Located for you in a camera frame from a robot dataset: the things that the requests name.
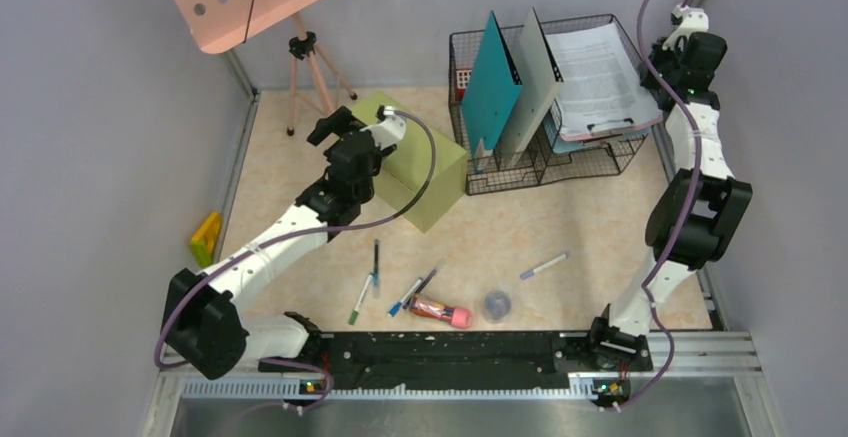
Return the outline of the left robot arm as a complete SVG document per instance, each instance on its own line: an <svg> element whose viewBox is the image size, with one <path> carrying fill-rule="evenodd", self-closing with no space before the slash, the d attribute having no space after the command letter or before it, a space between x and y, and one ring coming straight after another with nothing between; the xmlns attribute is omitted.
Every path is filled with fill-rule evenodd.
<svg viewBox="0 0 848 437"><path fill-rule="evenodd" d="M324 152L323 174L239 251L201 271L184 268L171 278L154 352L157 367L168 369L163 351L170 348L180 365L214 380L254 347L271 344L280 345L283 358L297 370L317 364L321 345L303 324L290 323L280 337L261 337L241 315L289 266L339 233L358 229L355 221L375 195L382 161L408 129L395 107L381 105L375 116L374 123L366 124L340 107L319 119L308 143L317 146L331 135L337 138Z"/></svg>

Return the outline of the light blue clipboard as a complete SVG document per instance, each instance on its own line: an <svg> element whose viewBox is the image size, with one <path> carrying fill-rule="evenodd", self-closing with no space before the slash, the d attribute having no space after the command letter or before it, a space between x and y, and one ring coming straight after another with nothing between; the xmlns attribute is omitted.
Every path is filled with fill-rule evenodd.
<svg viewBox="0 0 848 437"><path fill-rule="evenodd" d="M593 138L585 141L565 141L559 134L560 123L561 112L556 105L552 105L544 118L543 126L545 135L547 136L548 142L555 154L566 154L600 147L602 144L612 144L631 139L645 138L651 132L650 128L644 128L634 132Z"/></svg>

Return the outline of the white blue marker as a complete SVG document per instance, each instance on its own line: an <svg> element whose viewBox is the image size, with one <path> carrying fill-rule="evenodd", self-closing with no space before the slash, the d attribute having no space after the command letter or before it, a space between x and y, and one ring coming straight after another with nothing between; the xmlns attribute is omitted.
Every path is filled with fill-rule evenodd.
<svg viewBox="0 0 848 437"><path fill-rule="evenodd" d="M519 275L519 278L521 280L527 280L527 279L547 270L548 268L550 268L550 267L552 267L552 266L554 266L554 265L556 265L556 264L558 264L558 263L560 263L564 260L567 260L568 257L569 257L569 255L567 253L560 254L556 257L553 257L553 258L547 260L546 262L543 262L543 263L541 263L541 264L539 264L539 265L537 265L537 266L535 266L535 267L533 267L529 270L522 272Z"/></svg>

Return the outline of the teal folder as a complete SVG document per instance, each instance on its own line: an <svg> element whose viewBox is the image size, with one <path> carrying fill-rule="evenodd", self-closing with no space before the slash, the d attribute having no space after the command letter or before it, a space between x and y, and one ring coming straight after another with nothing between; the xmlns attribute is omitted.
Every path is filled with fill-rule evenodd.
<svg viewBox="0 0 848 437"><path fill-rule="evenodd" d="M474 159L495 150L521 88L519 72L496 15L490 11L461 103Z"/></svg>

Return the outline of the green rectangular box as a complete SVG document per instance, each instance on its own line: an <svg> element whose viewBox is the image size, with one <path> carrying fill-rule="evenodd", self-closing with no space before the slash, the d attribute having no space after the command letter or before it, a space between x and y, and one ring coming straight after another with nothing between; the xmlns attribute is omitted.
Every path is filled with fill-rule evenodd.
<svg viewBox="0 0 848 437"><path fill-rule="evenodd" d="M468 151L431 125L431 137L413 121L375 178L376 196L398 211L426 180L429 186L404 218L428 232L465 194Z"/></svg>

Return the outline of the printed paper clipboard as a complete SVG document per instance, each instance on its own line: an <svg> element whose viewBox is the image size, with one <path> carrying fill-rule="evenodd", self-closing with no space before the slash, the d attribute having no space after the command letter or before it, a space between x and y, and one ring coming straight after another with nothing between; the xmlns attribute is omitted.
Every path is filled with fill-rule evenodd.
<svg viewBox="0 0 848 437"><path fill-rule="evenodd" d="M663 119L640 85L619 25L548 34L564 84L551 109L564 142L588 142L647 129Z"/></svg>

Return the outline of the grey white folder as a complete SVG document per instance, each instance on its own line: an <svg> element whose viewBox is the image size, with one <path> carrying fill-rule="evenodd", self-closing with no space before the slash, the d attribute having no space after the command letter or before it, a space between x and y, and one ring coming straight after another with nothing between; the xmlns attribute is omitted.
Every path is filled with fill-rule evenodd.
<svg viewBox="0 0 848 437"><path fill-rule="evenodd" d="M564 78L534 7L527 14L513 50L522 89L501 133L499 145L505 157L517 160L559 95Z"/></svg>

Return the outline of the black wire desk organizer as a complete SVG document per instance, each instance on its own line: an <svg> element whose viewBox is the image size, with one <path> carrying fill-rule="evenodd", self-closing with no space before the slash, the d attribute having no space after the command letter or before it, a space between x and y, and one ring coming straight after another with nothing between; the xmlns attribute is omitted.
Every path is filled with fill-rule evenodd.
<svg viewBox="0 0 848 437"><path fill-rule="evenodd" d="M640 56L618 19L612 14L600 14L588 17L570 18L543 22L541 26L545 36L562 32L585 30L608 23L619 25L619 31L626 40L632 62L639 64ZM517 43L522 25L500 26L506 44L513 59L513 47ZM545 135L543 121L521 157L513 160L505 157L500 150L499 141L491 155L480 159L471 156L464 118L461 111L461 99L455 86L455 71L460 68L473 68L485 26L481 30L455 32L449 37L449 91L448 108L456 141L469 153L465 191L469 195L530 188L570 179L615 176L621 174L630 164L647 139L631 139L624 142L602 144L600 147L555 154Z"/></svg>

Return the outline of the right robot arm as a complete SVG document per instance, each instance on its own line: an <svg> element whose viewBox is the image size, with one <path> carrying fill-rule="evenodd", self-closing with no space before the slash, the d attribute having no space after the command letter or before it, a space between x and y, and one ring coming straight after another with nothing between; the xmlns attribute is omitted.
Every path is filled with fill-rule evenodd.
<svg viewBox="0 0 848 437"><path fill-rule="evenodd" d="M600 369L647 357L655 312L681 283L725 254L752 200L751 184L736 179L724 158L720 102L709 88L726 52L724 38L695 31L654 43L640 68L642 86L663 113L675 174L648 219L647 257L593 320L586 354Z"/></svg>

